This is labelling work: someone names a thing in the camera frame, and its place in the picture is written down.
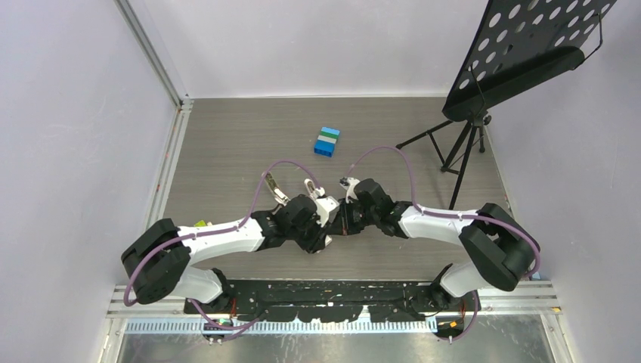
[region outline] white wall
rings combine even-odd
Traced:
[[[175,110],[112,1],[0,11],[0,360],[91,361]]]
[[[641,354],[639,17],[641,2],[617,2],[588,62],[492,110],[494,155],[580,362]]]
[[[447,94],[487,4],[134,3],[174,83],[193,98]]]

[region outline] green object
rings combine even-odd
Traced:
[[[325,132],[325,131],[321,131],[321,132],[320,132],[320,135],[321,135],[321,136],[325,136],[325,137],[327,137],[327,138],[335,138],[336,140],[338,140],[338,139],[339,139],[339,136],[338,136],[338,135],[330,134],[329,132]]]

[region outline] stacked blocks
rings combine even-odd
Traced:
[[[330,129],[329,127],[320,129],[320,135],[316,140],[316,145],[314,145],[314,152],[325,157],[332,157],[336,142],[339,140],[339,134],[339,130]]]

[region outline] gray wood-grain floor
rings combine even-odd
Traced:
[[[344,196],[338,180],[362,153],[378,145],[395,145],[441,123],[443,98],[272,98],[198,100],[184,138],[165,216],[177,225],[230,222],[242,218],[261,173],[278,159],[307,166],[336,199]],[[339,129],[334,157],[312,148],[322,126]],[[449,150],[462,124],[437,132]],[[456,176],[439,171],[428,138],[407,146],[416,175],[419,202],[447,208]],[[304,192],[306,174],[294,166],[277,166],[274,177],[290,196]],[[407,170],[390,150],[371,154],[353,173],[374,178],[396,200],[410,199]],[[489,145],[475,147],[457,209],[478,209],[485,202],[505,206],[504,192]],[[275,202],[264,187],[258,209]],[[228,278],[431,279],[450,262],[467,260],[465,251],[434,240],[387,237],[375,227],[350,237],[335,237],[324,251],[302,252],[294,242],[259,253],[235,253],[200,267],[220,268]]]

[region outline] perforated black panel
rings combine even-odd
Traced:
[[[599,17],[616,0],[490,0],[450,94],[460,100],[476,88],[472,74],[483,88],[501,73],[510,72],[541,55],[560,48],[579,48],[598,28]]]

